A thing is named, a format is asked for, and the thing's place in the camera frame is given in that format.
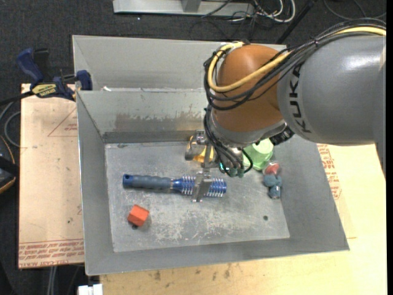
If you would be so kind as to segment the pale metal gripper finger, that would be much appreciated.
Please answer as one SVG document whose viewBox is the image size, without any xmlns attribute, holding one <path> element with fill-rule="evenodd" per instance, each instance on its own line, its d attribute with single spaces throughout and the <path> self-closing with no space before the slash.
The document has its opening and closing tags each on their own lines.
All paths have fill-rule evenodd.
<svg viewBox="0 0 393 295">
<path fill-rule="evenodd" d="M 209 192 L 211 184 L 212 178 L 197 178 L 192 189 L 192 202 L 201 202 Z"/>
<path fill-rule="evenodd" d="M 212 179 L 211 168 L 202 166 L 196 173 L 196 180 L 207 180 Z"/>
</svg>

